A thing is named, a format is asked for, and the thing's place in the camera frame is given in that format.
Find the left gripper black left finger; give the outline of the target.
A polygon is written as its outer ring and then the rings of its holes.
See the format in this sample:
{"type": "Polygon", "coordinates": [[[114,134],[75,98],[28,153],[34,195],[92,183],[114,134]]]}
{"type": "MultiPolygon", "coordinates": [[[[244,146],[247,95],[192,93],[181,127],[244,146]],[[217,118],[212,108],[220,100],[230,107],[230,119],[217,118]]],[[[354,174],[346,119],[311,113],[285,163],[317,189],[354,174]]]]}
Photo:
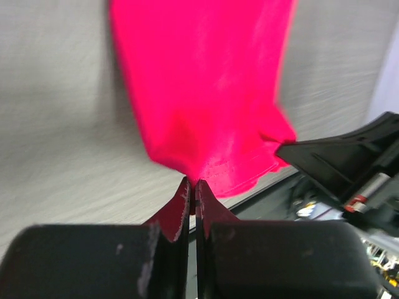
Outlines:
{"type": "Polygon", "coordinates": [[[190,183],[141,225],[33,225],[1,262],[2,298],[184,298],[190,183]]]}

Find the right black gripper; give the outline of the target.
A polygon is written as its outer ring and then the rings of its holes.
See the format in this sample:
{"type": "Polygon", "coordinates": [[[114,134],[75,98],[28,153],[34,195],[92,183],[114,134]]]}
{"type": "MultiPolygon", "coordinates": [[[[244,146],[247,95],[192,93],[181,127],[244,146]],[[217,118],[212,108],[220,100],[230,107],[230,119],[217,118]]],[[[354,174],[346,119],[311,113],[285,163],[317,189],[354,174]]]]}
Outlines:
{"type": "Polygon", "coordinates": [[[350,133],[284,143],[277,157],[329,196],[348,199],[342,217],[360,230],[398,230],[398,114],[350,133]]]}

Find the crimson red t shirt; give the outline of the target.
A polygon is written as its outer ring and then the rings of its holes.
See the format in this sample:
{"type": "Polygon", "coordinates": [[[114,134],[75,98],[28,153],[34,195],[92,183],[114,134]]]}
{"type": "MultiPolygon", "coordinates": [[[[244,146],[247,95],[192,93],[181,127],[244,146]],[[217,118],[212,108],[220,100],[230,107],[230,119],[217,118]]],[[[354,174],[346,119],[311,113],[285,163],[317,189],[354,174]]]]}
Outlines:
{"type": "Polygon", "coordinates": [[[295,1],[112,1],[118,62],[147,154],[242,194],[296,134],[279,81],[295,1]]]}

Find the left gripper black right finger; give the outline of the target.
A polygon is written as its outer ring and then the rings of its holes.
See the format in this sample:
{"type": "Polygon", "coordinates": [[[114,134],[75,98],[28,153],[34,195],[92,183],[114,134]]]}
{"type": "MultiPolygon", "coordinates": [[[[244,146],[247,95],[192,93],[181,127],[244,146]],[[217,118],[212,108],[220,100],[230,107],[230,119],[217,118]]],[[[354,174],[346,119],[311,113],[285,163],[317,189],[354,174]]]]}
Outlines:
{"type": "Polygon", "coordinates": [[[343,221],[245,221],[195,187],[199,298],[376,298],[378,278],[343,221]]]}

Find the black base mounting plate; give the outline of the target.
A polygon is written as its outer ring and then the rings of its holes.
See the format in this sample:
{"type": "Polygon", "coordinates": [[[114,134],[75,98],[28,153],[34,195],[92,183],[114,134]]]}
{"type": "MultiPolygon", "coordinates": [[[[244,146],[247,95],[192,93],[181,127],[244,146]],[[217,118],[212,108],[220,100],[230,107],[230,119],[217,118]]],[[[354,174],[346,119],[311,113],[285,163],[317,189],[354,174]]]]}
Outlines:
{"type": "Polygon", "coordinates": [[[229,210],[244,220],[341,220],[334,200],[296,173],[265,187],[229,210]]]}

